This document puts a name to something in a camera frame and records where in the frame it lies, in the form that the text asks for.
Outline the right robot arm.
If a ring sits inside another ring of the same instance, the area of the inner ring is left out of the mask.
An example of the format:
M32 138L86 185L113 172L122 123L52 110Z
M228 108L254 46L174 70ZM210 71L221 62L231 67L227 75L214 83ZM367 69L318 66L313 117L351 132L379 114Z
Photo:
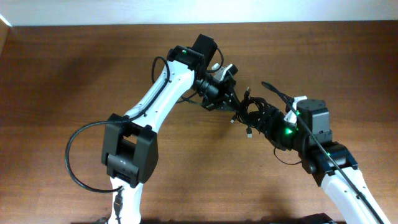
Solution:
M326 103L296 97L292 106L288 114L275 107L258 112L256 128L275 148L297 151L303 169L313 176L346 223L389 223L353 155L333 140Z

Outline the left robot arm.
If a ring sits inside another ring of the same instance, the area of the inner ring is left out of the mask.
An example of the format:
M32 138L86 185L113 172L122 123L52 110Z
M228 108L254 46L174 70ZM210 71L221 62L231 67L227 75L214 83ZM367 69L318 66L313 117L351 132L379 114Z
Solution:
M143 186L159 159L157 134L187 90L195 90L203 98L199 105L208 111L237 110L233 90L237 69L233 64L211 66L218 50L216 42L203 34L191 47L170 49L162 73L140 102L124 115L107 119L101 162L115 188L107 223L141 222Z

